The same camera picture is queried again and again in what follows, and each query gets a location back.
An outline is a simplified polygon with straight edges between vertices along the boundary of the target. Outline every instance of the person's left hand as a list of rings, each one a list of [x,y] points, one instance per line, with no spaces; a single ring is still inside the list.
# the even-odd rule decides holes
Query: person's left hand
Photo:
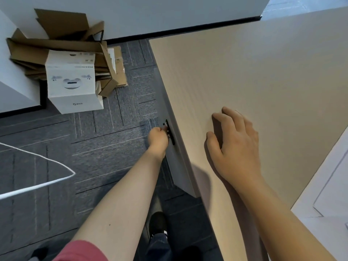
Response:
[[[166,155],[166,149],[168,147],[167,127],[154,127],[151,129],[148,135],[149,150],[159,155],[161,159]]]

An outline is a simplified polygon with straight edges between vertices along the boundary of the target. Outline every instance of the jeans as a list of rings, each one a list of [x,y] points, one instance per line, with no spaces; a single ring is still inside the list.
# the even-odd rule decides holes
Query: jeans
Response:
[[[173,253],[164,233],[155,234],[146,251],[146,261],[172,261]]]

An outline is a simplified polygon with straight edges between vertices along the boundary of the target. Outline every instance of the wall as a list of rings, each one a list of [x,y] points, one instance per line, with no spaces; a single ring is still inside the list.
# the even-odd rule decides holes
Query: wall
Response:
[[[269,0],[0,0],[0,9],[29,38],[46,35],[34,8],[86,13],[105,21],[104,39],[260,16]]]
[[[40,105],[39,85],[9,60],[6,38],[16,26],[0,11],[0,113]]]

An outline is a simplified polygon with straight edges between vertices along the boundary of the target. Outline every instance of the hand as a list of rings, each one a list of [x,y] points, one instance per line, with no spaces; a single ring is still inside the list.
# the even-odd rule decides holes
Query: hand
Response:
[[[238,192],[249,184],[263,181],[259,158],[259,134],[239,112],[227,107],[213,117],[221,122],[223,145],[220,149],[213,132],[207,133],[207,146],[219,174]]]
[[[168,147],[167,127],[154,127],[151,129],[148,135],[149,150],[158,155],[161,159],[166,155],[166,149]]]

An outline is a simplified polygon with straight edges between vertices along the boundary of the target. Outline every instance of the red sleeve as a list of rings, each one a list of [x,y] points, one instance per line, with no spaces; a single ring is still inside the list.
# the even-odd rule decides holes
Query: red sleeve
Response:
[[[107,258],[92,243],[77,240],[68,243],[53,261],[107,261]]]

